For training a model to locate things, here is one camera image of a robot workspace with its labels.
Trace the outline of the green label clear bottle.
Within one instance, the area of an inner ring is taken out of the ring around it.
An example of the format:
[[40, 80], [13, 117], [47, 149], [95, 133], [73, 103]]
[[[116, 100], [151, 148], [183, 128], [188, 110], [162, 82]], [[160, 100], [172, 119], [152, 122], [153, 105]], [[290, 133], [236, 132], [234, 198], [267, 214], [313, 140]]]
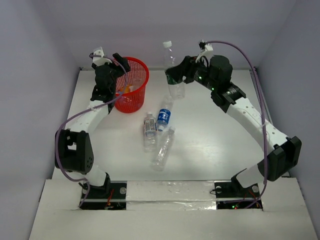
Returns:
[[185, 85], [180, 76], [180, 68], [176, 67], [176, 58], [172, 50], [172, 42], [170, 40], [163, 42], [164, 47], [164, 70], [171, 97], [174, 100], [183, 99], [185, 97]]

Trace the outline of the orange plastic bottle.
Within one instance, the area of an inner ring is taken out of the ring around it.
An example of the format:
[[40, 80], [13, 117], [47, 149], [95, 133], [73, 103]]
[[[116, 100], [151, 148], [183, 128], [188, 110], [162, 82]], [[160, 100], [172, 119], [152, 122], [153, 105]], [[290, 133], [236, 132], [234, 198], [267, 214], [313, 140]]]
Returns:
[[126, 87], [122, 87], [118, 92], [119, 93], [130, 93], [133, 90], [133, 86], [132, 85], [127, 85]]

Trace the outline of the blue label clear bottle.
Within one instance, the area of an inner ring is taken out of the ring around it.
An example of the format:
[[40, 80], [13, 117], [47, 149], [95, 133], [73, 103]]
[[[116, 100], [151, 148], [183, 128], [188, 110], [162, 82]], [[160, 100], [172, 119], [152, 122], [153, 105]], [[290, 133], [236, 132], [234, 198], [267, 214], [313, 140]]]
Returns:
[[169, 124], [174, 100], [170, 95], [165, 95], [161, 102], [160, 110], [157, 116], [157, 130], [162, 132]]

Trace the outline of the white orange label bottle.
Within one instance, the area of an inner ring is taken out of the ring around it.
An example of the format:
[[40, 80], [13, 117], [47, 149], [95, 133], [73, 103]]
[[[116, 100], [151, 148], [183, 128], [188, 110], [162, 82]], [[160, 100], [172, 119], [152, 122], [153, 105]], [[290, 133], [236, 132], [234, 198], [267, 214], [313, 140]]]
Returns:
[[147, 112], [143, 120], [144, 149], [146, 152], [153, 152], [157, 148], [157, 120], [152, 112]]

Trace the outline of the plain clear plastic bottle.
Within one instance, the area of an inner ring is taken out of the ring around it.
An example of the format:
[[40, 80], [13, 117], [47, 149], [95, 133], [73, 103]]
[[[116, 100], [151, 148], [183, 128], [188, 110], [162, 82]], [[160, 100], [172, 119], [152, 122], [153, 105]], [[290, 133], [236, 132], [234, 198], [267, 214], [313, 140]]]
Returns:
[[153, 170], [164, 170], [175, 139], [175, 132], [176, 128], [171, 126], [165, 133], [162, 134], [156, 154], [152, 160], [151, 168]]

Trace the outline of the red label cola bottle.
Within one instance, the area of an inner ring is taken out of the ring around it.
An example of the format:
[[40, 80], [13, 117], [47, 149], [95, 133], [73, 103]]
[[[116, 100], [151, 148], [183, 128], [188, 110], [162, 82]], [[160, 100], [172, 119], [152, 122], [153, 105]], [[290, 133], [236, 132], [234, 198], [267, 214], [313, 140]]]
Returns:
[[132, 92], [136, 91], [137, 89], [139, 89], [144, 83], [144, 79], [141, 77], [136, 77], [132, 80]]

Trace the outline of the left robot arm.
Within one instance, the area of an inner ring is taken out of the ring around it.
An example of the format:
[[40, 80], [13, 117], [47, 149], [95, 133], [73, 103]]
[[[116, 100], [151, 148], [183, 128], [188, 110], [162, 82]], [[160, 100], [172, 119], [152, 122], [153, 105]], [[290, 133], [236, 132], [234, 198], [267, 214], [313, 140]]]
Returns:
[[107, 198], [111, 194], [110, 176], [94, 163], [94, 153], [90, 135], [99, 123], [111, 112], [116, 100], [117, 80], [125, 77], [129, 81], [131, 67], [128, 59], [114, 53], [112, 58], [96, 50], [89, 56], [95, 72], [89, 106], [86, 110], [70, 117], [73, 124], [61, 124], [55, 134], [55, 166], [72, 182], [78, 182], [86, 190], [86, 195]]

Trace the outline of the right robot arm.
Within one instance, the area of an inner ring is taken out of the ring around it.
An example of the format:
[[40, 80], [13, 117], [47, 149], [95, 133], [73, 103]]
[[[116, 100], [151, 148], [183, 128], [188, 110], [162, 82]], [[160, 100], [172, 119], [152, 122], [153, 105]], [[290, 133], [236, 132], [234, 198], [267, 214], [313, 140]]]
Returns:
[[252, 185], [264, 180], [274, 182], [295, 167], [302, 142], [296, 136], [288, 137], [264, 119], [246, 94], [232, 83], [232, 72], [233, 66], [225, 56], [213, 56], [208, 65], [194, 56], [186, 56], [179, 65], [166, 69], [165, 75], [170, 84], [198, 82], [209, 89], [212, 101], [235, 119], [265, 152], [266, 159], [231, 178], [231, 192], [242, 196]]

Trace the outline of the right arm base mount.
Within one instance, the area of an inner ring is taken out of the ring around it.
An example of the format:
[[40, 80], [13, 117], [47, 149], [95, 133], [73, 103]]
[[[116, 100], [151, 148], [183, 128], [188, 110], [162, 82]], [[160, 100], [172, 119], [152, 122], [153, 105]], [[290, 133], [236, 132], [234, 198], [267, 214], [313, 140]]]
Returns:
[[237, 210], [253, 203], [260, 196], [260, 189], [257, 183], [237, 190], [232, 187], [231, 181], [216, 181], [209, 193], [215, 196], [218, 210]]

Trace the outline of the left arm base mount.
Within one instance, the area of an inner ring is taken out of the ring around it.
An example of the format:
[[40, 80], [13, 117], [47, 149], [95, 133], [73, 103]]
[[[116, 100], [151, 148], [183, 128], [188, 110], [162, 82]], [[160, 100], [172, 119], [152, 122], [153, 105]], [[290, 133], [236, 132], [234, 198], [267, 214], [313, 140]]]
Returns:
[[96, 189], [90, 189], [87, 198], [80, 209], [82, 210], [126, 210], [127, 182], [112, 181], [109, 193], [100, 194]]

